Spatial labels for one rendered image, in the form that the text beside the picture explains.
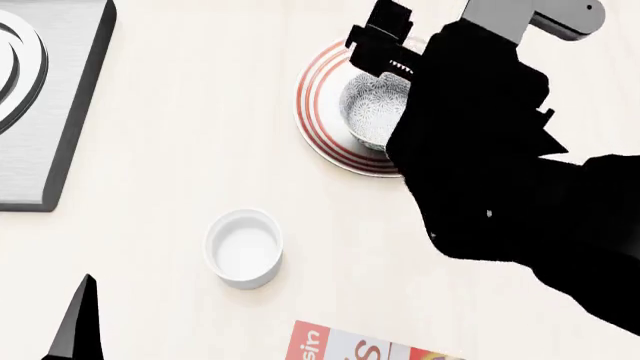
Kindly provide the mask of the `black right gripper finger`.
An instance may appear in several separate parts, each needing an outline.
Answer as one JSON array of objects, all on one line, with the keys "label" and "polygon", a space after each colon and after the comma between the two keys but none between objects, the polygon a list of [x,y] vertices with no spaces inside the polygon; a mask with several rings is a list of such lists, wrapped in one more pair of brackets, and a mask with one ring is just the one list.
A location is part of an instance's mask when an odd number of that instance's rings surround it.
[{"label": "black right gripper finger", "polygon": [[412,11],[394,0],[376,0],[371,14],[366,21],[396,39],[405,39],[412,29]]},{"label": "black right gripper finger", "polygon": [[390,73],[412,80],[420,65],[421,54],[404,47],[411,28],[412,24],[408,24],[401,30],[387,32],[371,24],[352,26],[345,41],[348,49],[355,44],[349,62],[374,77]]}]

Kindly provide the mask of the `black white patterned bowl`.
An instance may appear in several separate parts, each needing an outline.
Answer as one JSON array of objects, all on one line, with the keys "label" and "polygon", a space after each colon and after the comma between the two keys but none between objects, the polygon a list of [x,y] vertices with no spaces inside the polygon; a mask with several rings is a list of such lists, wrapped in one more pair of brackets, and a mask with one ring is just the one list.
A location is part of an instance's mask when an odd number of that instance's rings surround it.
[{"label": "black white patterned bowl", "polygon": [[339,110],[350,134],[363,146],[385,152],[404,113],[410,82],[395,74],[360,73],[346,84]]}]

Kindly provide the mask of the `white plate with red rings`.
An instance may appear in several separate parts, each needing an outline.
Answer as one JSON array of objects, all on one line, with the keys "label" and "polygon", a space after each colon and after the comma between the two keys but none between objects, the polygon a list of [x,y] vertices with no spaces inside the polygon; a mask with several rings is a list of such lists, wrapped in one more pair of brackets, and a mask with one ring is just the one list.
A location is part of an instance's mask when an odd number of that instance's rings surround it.
[{"label": "white plate with red rings", "polygon": [[296,125],[308,145],[335,166],[363,176],[397,178],[385,152],[363,146],[343,122],[341,92],[349,80],[365,73],[351,65],[344,42],[334,41],[301,71],[294,95]]}]

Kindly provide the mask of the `red cookies box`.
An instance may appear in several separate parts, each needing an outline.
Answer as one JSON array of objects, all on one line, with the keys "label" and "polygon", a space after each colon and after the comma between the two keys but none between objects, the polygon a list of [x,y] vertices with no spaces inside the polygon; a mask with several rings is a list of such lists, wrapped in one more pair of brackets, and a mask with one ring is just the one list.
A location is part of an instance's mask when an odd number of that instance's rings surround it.
[{"label": "red cookies box", "polygon": [[285,360],[465,360],[297,320]]}]

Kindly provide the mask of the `white ramekin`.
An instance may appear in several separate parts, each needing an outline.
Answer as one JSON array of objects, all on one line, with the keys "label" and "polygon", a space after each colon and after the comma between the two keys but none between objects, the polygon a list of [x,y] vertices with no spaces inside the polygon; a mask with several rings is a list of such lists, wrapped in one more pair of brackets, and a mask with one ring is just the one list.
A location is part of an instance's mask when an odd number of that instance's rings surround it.
[{"label": "white ramekin", "polygon": [[279,224],[259,209],[235,209],[211,224],[203,243],[209,268],[227,286],[255,290],[279,273],[284,241]]}]

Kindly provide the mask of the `grey flat stove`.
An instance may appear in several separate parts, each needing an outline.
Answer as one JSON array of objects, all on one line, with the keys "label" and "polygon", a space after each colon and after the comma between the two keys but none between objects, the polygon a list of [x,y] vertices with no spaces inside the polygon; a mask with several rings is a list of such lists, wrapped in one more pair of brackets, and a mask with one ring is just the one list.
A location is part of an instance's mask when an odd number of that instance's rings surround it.
[{"label": "grey flat stove", "polygon": [[117,21],[113,0],[0,0],[0,212],[52,212]]}]

